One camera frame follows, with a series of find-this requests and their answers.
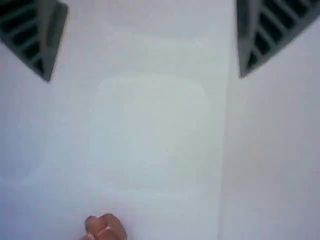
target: white surface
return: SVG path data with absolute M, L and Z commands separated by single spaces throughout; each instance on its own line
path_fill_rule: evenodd
M 228 85 L 222 240 L 320 239 L 320 21 Z
M 66 3 L 50 84 L 0 46 L 0 235 L 216 239 L 233 1 Z

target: finger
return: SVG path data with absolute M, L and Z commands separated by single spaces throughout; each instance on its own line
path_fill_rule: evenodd
M 100 219 L 104 219 L 105 223 L 111 228 L 110 230 L 117 235 L 119 240 L 127 239 L 127 233 L 124 226 L 114 215 L 107 213 L 101 216 Z
M 85 230 L 88 234 L 92 234 L 94 238 L 98 236 L 103 229 L 108 226 L 106 219 L 89 216 L 85 220 Z
M 121 240 L 111 229 L 101 232 L 95 240 Z
M 82 238 L 80 238 L 80 240 L 92 240 L 92 238 L 89 237 L 88 235 L 85 235 Z

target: white ceiling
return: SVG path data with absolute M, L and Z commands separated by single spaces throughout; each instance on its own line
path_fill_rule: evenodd
M 4 238 L 319 239 L 318 22 L 239 80 L 232 0 L 65 2 L 50 84 L 0 46 Z

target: white wall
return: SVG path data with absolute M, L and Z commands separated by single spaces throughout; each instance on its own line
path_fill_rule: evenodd
M 246 79 L 233 51 L 222 240 L 320 238 L 320 21 Z

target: human hand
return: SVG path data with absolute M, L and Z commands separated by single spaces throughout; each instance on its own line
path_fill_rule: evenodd
M 81 240 L 126 240 L 127 233 L 120 220 L 110 213 L 85 220 L 86 235 Z

